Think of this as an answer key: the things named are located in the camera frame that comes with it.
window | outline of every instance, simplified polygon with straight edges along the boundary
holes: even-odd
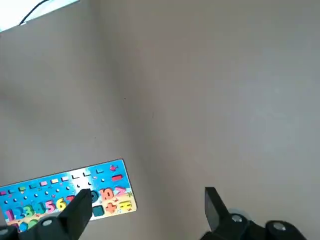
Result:
[[[19,25],[22,19],[42,0],[0,0],[0,32]],[[30,21],[78,0],[49,0],[25,20]]]

screw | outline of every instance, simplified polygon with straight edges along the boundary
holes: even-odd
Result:
[[[232,215],[232,220],[235,221],[236,223],[242,222],[242,218],[239,215]]]
[[[6,229],[6,228],[2,229],[2,230],[0,230],[0,236],[6,235],[8,232],[9,232],[8,229]]]
[[[51,220],[51,219],[48,219],[48,220],[45,220],[45,221],[42,223],[42,226],[49,226],[50,224],[52,224],[52,220]]]
[[[286,227],[285,225],[283,225],[281,222],[275,222],[273,224],[273,227],[279,231],[285,231],[286,230]]]

plus sign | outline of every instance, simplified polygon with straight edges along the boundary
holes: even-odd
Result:
[[[117,206],[116,206],[116,205],[113,205],[112,203],[108,203],[108,206],[106,206],[105,209],[106,209],[109,213],[113,214],[113,213],[116,211]]]

number puzzle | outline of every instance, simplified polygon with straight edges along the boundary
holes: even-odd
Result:
[[[90,220],[137,210],[123,159],[2,186],[0,208],[6,223],[24,232],[63,211],[81,189],[91,189]]]

cable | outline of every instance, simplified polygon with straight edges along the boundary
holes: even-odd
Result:
[[[30,16],[30,14],[32,14],[34,12],[34,10],[36,10],[40,5],[42,5],[42,4],[44,4],[45,2],[48,2],[48,1],[50,1],[50,0],[43,0],[43,1],[39,2],[34,8],[32,8],[32,10],[19,23],[19,26],[26,21],[26,19]]]

